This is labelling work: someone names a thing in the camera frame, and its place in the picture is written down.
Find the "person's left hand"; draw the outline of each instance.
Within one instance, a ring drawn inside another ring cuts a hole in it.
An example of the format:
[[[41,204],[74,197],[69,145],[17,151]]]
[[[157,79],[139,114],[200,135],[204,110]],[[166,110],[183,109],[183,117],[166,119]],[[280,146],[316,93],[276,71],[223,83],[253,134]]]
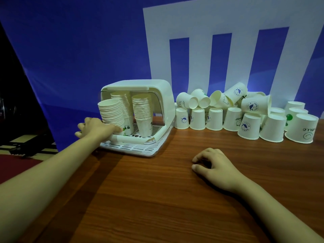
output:
[[[79,123],[80,131],[75,132],[79,138],[85,136],[94,138],[98,142],[105,142],[114,132],[122,132],[123,130],[113,124],[104,124],[98,118],[85,118],[84,123]]]

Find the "table surface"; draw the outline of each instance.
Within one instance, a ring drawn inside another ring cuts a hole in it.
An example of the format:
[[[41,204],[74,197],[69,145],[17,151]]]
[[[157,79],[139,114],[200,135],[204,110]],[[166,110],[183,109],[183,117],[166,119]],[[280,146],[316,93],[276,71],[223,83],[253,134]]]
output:
[[[152,158],[96,151],[19,242],[270,242],[243,201],[192,172],[192,158],[207,147],[324,237],[322,120],[312,144],[173,128]]]

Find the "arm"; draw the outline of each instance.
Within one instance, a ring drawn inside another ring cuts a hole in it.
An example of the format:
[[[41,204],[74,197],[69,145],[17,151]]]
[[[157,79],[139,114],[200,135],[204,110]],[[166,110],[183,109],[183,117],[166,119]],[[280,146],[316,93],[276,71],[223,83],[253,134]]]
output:
[[[256,212],[277,242],[324,242],[324,239],[294,214],[282,206],[262,187],[240,173],[219,150],[207,148],[196,155],[192,162],[207,159],[212,168],[192,165],[192,169],[215,186],[236,193]]]
[[[17,240],[100,142],[120,132],[98,118],[86,118],[78,127],[81,139],[0,185],[0,242]]]

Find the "hand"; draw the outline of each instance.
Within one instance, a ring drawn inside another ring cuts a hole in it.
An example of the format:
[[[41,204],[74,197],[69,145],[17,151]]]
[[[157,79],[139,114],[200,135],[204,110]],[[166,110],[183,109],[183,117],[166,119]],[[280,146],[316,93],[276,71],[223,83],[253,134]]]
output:
[[[192,165],[192,170],[205,177],[218,188],[235,193],[238,191],[240,184],[248,179],[235,168],[219,149],[207,148],[197,154],[192,159],[192,162],[197,163],[202,159],[211,162],[212,168],[208,169],[202,165]]]
[[[84,123],[79,123],[78,128],[80,131],[75,132],[75,135],[79,138],[85,136],[94,138],[99,143],[107,141],[109,136],[114,132],[122,132],[123,130],[113,124],[104,124],[98,118],[85,118]]]

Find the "red carpet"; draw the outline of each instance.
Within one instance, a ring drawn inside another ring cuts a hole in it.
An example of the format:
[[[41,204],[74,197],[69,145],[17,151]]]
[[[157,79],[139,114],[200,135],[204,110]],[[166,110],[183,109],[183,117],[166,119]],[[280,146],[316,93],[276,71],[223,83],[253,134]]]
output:
[[[36,159],[22,159],[20,156],[0,154],[0,184],[41,162]]]

